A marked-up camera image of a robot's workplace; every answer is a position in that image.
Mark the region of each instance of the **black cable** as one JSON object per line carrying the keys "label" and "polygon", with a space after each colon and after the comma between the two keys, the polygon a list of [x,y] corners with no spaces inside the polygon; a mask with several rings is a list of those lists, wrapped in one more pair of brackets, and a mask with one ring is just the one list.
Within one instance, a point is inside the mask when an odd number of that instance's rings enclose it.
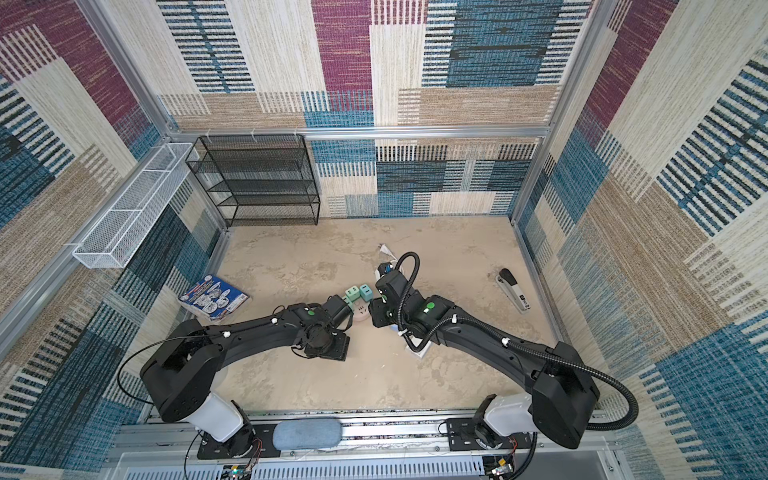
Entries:
{"label": "black cable", "polygon": [[531,464],[531,460],[533,460],[533,454],[536,452],[536,444],[538,443],[537,440],[538,432],[533,432],[533,435],[531,435],[531,448],[528,450],[528,454],[525,456],[525,460],[523,460],[520,468],[516,469],[508,480],[515,480],[517,477],[522,475],[523,472],[525,472],[525,469],[528,468],[528,466]]}
{"label": "black cable", "polygon": [[194,436],[192,439],[192,443],[190,443],[189,448],[187,449],[187,453],[184,454],[184,480],[189,480],[189,477],[187,477],[187,458],[190,458],[190,450],[192,449],[192,445],[194,445],[194,441],[197,440],[197,437],[200,436],[200,431],[197,432],[197,435]]}
{"label": "black cable", "polygon": [[[408,282],[406,283],[406,288],[402,291],[402,294],[400,295],[400,301],[397,303],[397,330],[402,332],[405,328],[402,321],[402,308],[406,304],[406,299],[408,298],[411,286],[413,286],[413,283],[416,281],[416,276],[419,275],[419,267],[421,266],[421,260],[419,259],[419,255],[416,252],[406,252],[397,260],[397,263],[395,264],[395,270],[399,270],[400,266],[402,265],[403,260],[406,258],[411,257],[413,258],[413,271],[411,272],[410,278],[408,278]],[[421,352],[424,349],[424,345],[426,345],[427,342],[422,341],[419,346],[416,346],[416,344],[411,340],[411,336],[409,334],[405,334],[402,336],[404,339],[406,339],[406,343],[408,344],[408,348],[410,348],[414,352]]]}
{"label": "black cable", "polygon": [[120,374],[123,372],[123,369],[125,368],[126,364],[127,364],[128,362],[130,362],[130,361],[131,361],[131,360],[132,360],[132,359],[133,359],[133,358],[134,358],[136,355],[138,355],[139,353],[142,353],[142,352],[143,352],[143,351],[145,351],[146,349],[150,349],[150,348],[152,348],[153,346],[156,346],[156,345],[160,345],[161,343],[170,342],[171,340],[181,340],[181,339],[196,339],[196,338],[202,338],[202,337],[201,337],[201,336],[199,336],[199,335],[174,336],[174,337],[171,337],[170,339],[165,339],[165,340],[161,340],[161,341],[159,341],[159,342],[151,343],[151,344],[149,344],[149,345],[145,346],[144,348],[142,348],[142,349],[138,350],[136,353],[134,353],[133,355],[129,356],[129,357],[127,358],[127,360],[125,360],[125,361],[123,362],[123,364],[122,364],[122,365],[120,365],[120,368],[118,369],[118,388],[119,388],[119,389],[120,389],[120,390],[121,390],[121,391],[122,391],[122,392],[123,392],[125,395],[127,395],[128,397],[130,397],[130,398],[132,398],[132,399],[136,400],[137,402],[147,403],[148,405],[154,405],[154,402],[148,402],[147,400],[144,400],[144,399],[140,399],[140,398],[138,398],[137,396],[133,396],[133,395],[131,395],[131,394],[130,394],[130,393],[129,393],[129,392],[128,392],[128,391],[127,391],[127,390],[126,390],[124,387],[123,387],[123,384],[122,384],[122,382],[120,381]]}
{"label": "black cable", "polygon": [[512,347],[512,349],[517,350],[521,353],[526,353],[531,356],[535,356],[542,360],[547,360],[548,362],[557,363],[559,365],[570,367],[574,370],[580,370],[584,373],[589,374],[590,376],[601,380],[608,385],[615,388],[626,400],[627,400],[627,414],[621,417],[618,420],[614,420],[613,422],[600,422],[600,423],[594,423],[589,422],[587,424],[587,430],[597,430],[599,432],[606,432],[608,430],[618,430],[623,429],[625,427],[628,427],[629,425],[632,425],[635,420],[637,420],[637,416],[640,414],[640,406],[637,404],[637,399],[634,398],[634,395],[632,392],[624,386],[623,383],[616,380],[614,377],[609,376],[600,370],[593,369],[589,366],[580,364],[580,363],[573,363],[569,362],[567,360],[563,360],[559,356],[556,355],[550,355],[549,353],[544,352],[537,352],[536,350],[529,349],[525,346],[522,346],[518,343],[510,342],[509,346]]}
{"label": "black cable", "polygon": [[290,347],[290,351],[293,352],[293,355],[298,356],[300,358],[311,360],[311,359],[316,359],[317,357],[319,357],[319,355],[313,355],[313,356],[299,355],[298,353],[296,353],[298,350],[301,350],[301,349],[297,349],[295,346]]}

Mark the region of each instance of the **gray cushion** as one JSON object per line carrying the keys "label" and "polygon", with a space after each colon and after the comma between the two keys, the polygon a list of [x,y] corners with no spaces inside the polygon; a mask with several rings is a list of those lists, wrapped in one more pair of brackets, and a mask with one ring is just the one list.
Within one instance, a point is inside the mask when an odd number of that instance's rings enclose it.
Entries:
{"label": "gray cushion", "polygon": [[338,419],[286,420],[275,427],[272,444],[278,450],[327,449],[341,442]]}

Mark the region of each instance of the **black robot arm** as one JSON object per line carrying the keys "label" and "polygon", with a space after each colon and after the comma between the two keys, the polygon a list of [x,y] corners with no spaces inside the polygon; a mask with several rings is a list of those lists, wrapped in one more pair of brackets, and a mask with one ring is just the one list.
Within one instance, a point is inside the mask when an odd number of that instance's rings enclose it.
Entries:
{"label": "black robot arm", "polygon": [[298,346],[309,358],[344,360],[349,337],[337,326],[351,313],[338,295],[323,305],[297,303],[273,315],[232,325],[177,326],[141,369],[141,379],[165,422],[178,422],[208,397],[216,372],[279,346]]}
{"label": "black robot arm", "polygon": [[[371,304],[374,325],[396,323],[396,308],[406,283],[398,270],[379,279],[376,287],[382,297]],[[412,334],[422,340],[428,337],[434,343],[459,349],[504,373],[531,394],[530,413],[536,427],[559,445],[570,449],[578,447],[600,398],[592,378],[567,366],[520,353],[510,345],[516,343],[542,356],[581,363],[573,347],[559,342],[552,348],[523,340],[481,322],[451,300],[437,295],[425,299],[413,288],[404,304],[404,335]]]}

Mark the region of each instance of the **green cube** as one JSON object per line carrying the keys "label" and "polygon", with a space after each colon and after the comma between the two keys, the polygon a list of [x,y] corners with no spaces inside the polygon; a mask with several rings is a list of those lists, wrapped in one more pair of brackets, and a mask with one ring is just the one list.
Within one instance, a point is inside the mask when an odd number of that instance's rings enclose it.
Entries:
{"label": "green cube", "polygon": [[350,287],[350,288],[349,288],[349,289],[346,291],[346,298],[348,298],[350,301],[353,301],[353,302],[354,302],[355,300],[357,300],[358,298],[360,298],[360,289],[359,289],[359,288],[357,288],[357,285],[353,285],[353,286],[351,286],[351,287]]}

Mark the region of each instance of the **perforated metal panel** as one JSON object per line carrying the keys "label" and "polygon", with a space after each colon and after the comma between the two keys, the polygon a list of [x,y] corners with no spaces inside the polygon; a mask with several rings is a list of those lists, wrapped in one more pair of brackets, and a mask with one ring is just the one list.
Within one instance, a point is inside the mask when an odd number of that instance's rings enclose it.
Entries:
{"label": "perforated metal panel", "polygon": [[[189,480],[219,480],[222,465],[187,465]],[[131,467],[125,475],[125,480],[184,480],[184,469],[181,467]]]}
{"label": "perforated metal panel", "polygon": [[[190,480],[219,480],[221,465],[187,466]],[[276,460],[260,462],[252,480],[367,480],[396,478],[461,478],[483,475],[481,457],[444,455],[360,460]],[[181,467],[129,468],[125,480],[184,480]]]}
{"label": "perforated metal panel", "polygon": [[258,465],[252,480],[323,478],[358,480],[365,478],[446,478],[483,475],[482,461],[466,456],[435,458],[375,458],[343,462],[271,462]]}

